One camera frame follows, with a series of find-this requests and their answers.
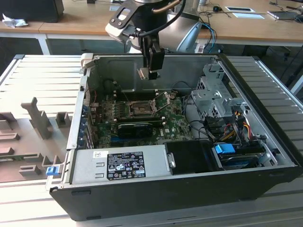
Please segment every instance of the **white paper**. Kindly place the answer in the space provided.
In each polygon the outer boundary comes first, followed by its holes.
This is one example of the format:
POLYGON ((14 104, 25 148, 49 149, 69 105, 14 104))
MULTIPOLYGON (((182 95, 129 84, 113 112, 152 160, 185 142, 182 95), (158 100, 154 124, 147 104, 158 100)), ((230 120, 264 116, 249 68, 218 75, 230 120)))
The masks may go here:
POLYGON ((237 18, 265 19, 260 14, 252 13, 232 13, 237 18))
POLYGON ((27 26, 28 25, 28 23, 26 23, 25 20, 23 20, 23 19, 12 19, 12 18, 9 18, 9 17, 5 16, 4 14, 2 14, 2 15, 3 15, 2 22, 7 27, 15 28, 15 27, 22 27, 22 26, 27 26))

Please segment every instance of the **mouse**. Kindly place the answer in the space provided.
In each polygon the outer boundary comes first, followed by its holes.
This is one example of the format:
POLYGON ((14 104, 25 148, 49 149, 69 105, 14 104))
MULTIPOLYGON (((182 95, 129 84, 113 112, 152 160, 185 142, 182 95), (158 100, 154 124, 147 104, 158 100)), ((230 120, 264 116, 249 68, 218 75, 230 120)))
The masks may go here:
POLYGON ((298 15, 294 19, 298 23, 303 23, 303 15, 298 15))
POLYGON ((214 11, 215 13, 217 13, 217 12, 222 11, 222 8, 219 7, 219 6, 214 6, 213 11, 214 11))

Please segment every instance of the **yellow wire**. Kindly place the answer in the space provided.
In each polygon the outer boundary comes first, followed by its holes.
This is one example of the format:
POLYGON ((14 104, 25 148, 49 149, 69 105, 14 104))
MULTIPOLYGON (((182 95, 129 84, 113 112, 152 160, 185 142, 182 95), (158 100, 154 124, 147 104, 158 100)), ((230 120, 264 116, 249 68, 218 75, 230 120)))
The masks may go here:
POLYGON ((234 134, 235 134, 235 130, 232 131, 231 133, 229 133, 227 136, 225 136, 225 137, 222 139, 222 141, 228 139, 230 136, 233 136, 234 134))
POLYGON ((247 124, 243 124, 245 128, 247 128, 248 138, 250 139, 250 127, 247 124))

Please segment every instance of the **motherboard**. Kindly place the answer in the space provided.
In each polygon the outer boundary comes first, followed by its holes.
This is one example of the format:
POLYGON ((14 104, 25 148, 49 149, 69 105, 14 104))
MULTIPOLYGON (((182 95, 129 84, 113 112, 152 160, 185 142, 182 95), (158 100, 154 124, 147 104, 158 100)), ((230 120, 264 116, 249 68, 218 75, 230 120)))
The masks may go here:
POLYGON ((95 121, 97 148, 159 145, 193 139, 180 97, 163 92, 149 98, 144 100, 144 96, 132 97, 126 93, 105 96, 98 107, 100 118, 95 121), (142 129, 137 135, 126 134, 132 132, 133 126, 142 129))

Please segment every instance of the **floor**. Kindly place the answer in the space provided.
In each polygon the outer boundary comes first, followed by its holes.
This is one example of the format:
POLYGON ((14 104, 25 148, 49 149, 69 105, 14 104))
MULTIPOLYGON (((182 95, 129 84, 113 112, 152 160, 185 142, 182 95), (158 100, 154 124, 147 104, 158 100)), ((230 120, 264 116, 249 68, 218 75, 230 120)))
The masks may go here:
MULTIPOLYGON (((51 49, 53 54, 78 54, 81 55, 85 52, 93 53, 123 53, 124 46, 116 41, 99 41, 99 40, 84 40, 85 50, 81 49, 79 40, 50 40, 51 49)), ((212 53, 218 50, 223 50, 227 55, 241 56, 243 53, 246 55, 263 55, 261 60, 272 70, 272 72, 281 77, 283 71, 297 54, 299 47, 269 47, 267 50, 261 46, 246 46, 243 45, 220 45, 216 44, 212 53)), ((12 58, 16 54, 42 54, 40 45, 36 39, 27 38, 0 38, 0 75, 6 69, 12 58)), ((293 64, 286 71, 282 78, 282 82, 286 82, 289 75, 295 71, 303 59, 303 51, 297 56, 293 64)), ((298 94, 299 99, 303 99, 303 89, 298 94)))

